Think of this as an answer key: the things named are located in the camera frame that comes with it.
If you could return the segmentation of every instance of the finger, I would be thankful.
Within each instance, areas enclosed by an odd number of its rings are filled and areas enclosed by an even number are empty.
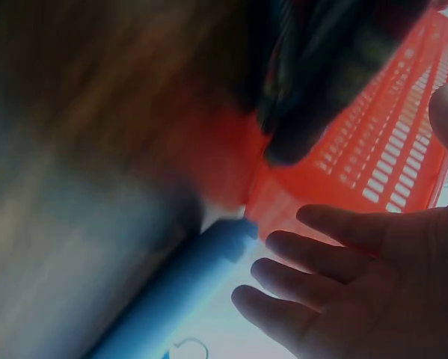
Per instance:
[[[336,293],[345,288],[330,278],[303,273],[267,258],[257,260],[251,273],[279,298],[303,304],[319,313]]]
[[[390,213],[359,214],[330,206],[309,205],[298,211],[297,219],[347,247],[378,255],[394,216]]]
[[[283,260],[325,277],[348,283],[365,274],[371,257],[361,252],[327,245],[294,233],[274,232],[266,246]]]
[[[240,286],[232,302],[253,325],[276,342],[301,356],[301,341],[317,313],[301,304],[271,298],[250,286]]]

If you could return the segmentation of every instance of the hand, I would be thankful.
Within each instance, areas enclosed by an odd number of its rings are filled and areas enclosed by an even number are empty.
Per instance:
[[[448,149],[448,85],[430,119]],[[297,269],[254,263],[252,275],[280,299],[239,287],[233,302],[247,320],[298,358],[448,358],[448,207],[396,215],[305,206],[297,217],[343,247],[271,234],[269,249]]]

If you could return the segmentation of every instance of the orange plastic basket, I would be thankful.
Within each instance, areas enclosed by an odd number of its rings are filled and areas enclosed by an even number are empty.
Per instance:
[[[276,229],[309,235],[295,220],[306,203],[359,212],[434,206],[448,154],[432,135],[428,104],[446,82],[448,19],[429,11],[302,163],[288,169],[261,165],[247,203],[260,235]]]

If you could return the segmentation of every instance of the wooden surface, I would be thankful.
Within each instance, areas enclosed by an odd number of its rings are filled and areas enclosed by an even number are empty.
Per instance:
[[[0,359],[78,358],[182,240],[182,195],[114,172],[212,120],[244,3],[0,1]]]

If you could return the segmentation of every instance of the white surface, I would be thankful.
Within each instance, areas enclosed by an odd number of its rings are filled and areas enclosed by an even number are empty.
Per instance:
[[[203,305],[174,335],[174,343],[189,337],[198,338],[209,349],[209,359],[293,359],[285,348],[274,343],[260,330],[245,321],[232,305],[232,291],[248,284],[262,289],[251,277],[252,263],[267,257],[263,245],[243,259],[215,297]],[[195,343],[171,349],[171,359],[206,359],[205,351]]]

